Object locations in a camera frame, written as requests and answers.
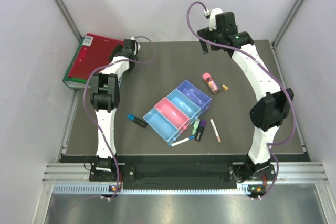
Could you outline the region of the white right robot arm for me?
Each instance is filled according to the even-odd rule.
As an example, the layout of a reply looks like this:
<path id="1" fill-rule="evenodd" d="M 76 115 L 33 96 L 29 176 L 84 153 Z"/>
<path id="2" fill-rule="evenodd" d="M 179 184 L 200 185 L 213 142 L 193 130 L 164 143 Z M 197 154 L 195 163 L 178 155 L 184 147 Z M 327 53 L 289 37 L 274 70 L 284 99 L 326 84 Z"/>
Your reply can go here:
<path id="1" fill-rule="evenodd" d="M 227 52 L 241 68 L 256 96 L 257 102 L 249 113 L 254 125 L 251 148 L 243 166 L 229 169 L 232 180 L 236 182 L 256 180 L 269 168 L 269 150 L 289 114 L 289 102 L 293 100 L 294 93 L 290 88 L 282 91 L 280 84 L 267 74 L 268 69 L 249 33 L 238 31 L 234 13 L 216 8 L 206 10 L 205 17 L 209 26 L 197 31 L 203 53 L 221 49 Z"/>

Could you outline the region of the blue end drawer box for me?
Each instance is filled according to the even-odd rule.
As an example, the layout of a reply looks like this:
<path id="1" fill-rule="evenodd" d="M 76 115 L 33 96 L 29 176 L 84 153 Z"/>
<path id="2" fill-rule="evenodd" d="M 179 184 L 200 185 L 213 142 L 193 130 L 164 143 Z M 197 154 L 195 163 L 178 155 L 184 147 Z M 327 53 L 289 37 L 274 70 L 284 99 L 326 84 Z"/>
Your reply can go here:
<path id="1" fill-rule="evenodd" d="M 156 108 L 152 108 L 143 117 L 143 119 L 165 141 L 167 145 L 171 145 L 175 142 L 180 135 L 178 128 Z"/>

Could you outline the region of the light green highlighter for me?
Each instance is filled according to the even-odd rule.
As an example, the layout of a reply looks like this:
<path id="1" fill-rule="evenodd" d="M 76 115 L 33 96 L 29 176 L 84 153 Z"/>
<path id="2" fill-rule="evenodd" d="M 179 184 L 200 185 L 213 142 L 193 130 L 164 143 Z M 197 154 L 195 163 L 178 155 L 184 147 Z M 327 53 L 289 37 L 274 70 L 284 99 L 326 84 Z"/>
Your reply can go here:
<path id="1" fill-rule="evenodd" d="M 196 134 L 196 131 L 197 131 L 198 126 L 199 126 L 199 123 L 200 123 L 200 119 L 196 119 L 195 122 L 194 122 L 194 124 L 193 124 L 192 135 Z"/>

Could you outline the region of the pink plastic drawer box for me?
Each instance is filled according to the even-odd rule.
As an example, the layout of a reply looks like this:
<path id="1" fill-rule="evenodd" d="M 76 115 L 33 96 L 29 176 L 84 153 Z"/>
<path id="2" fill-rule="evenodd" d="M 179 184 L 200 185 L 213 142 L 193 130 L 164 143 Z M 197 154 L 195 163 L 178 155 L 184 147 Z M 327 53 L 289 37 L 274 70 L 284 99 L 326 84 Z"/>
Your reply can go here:
<path id="1" fill-rule="evenodd" d="M 154 106 L 167 120 L 169 120 L 182 133 L 190 124 L 190 118 L 177 108 L 166 97 Z"/>

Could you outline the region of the pink-capped marker tube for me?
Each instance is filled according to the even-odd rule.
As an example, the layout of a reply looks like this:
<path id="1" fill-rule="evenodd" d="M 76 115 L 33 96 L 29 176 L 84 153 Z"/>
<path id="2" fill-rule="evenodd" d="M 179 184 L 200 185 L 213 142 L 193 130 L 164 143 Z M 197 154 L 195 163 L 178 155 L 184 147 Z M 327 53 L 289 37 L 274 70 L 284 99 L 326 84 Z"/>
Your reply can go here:
<path id="1" fill-rule="evenodd" d="M 217 94 L 220 92 L 220 88 L 218 87 L 218 85 L 215 83 L 214 79 L 208 72 L 203 73 L 202 78 L 214 94 Z"/>

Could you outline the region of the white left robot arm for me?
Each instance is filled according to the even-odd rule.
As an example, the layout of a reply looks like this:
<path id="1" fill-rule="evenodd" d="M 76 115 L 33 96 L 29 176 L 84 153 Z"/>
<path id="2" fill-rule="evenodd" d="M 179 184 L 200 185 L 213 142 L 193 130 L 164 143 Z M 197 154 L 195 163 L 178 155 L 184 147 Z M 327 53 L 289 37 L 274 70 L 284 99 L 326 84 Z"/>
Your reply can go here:
<path id="1" fill-rule="evenodd" d="M 119 179 L 119 168 L 114 160 L 114 118 L 120 103 L 120 81 L 125 72 L 134 68 L 139 45 L 134 38 L 118 44 L 111 55 L 111 63 L 95 73 L 91 79 L 90 103 L 98 123 L 98 160 L 92 172 L 107 180 Z"/>

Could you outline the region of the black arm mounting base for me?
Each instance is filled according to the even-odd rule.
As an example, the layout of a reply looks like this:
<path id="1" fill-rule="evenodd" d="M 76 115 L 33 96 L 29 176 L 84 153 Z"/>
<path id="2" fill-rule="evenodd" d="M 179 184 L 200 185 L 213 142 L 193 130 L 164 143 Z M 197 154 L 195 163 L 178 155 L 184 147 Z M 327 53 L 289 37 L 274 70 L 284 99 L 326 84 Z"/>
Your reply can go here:
<path id="1" fill-rule="evenodd" d="M 91 182 L 119 182 L 124 189 L 231 189 L 236 182 L 230 167 L 241 167 L 247 155 L 119 155 L 115 160 L 119 179 L 92 172 L 94 155 L 62 155 L 61 163 L 90 165 Z M 270 163 L 262 176 L 247 179 L 263 186 L 275 176 Z"/>

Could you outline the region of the light blue drawer box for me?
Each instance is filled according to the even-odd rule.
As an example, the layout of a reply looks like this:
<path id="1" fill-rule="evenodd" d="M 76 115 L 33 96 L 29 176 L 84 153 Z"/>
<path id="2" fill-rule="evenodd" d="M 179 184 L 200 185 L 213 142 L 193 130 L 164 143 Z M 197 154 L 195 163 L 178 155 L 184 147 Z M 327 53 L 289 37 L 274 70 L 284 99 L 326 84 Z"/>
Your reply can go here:
<path id="1" fill-rule="evenodd" d="M 166 98 L 190 119 L 190 124 L 200 118 L 203 101 L 191 91 L 174 89 Z"/>

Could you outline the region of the purple plastic drawer box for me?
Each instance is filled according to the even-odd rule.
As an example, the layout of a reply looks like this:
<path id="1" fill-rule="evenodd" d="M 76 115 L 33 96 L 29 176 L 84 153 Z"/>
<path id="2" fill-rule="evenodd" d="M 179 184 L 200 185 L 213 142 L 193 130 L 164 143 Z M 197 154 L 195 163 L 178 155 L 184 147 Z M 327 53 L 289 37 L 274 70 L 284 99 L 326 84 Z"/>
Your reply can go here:
<path id="1" fill-rule="evenodd" d="M 177 89 L 201 108 L 201 114 L 209 108 L 212 102 L 208 95 L 187 80 L 183 81 Z"/>

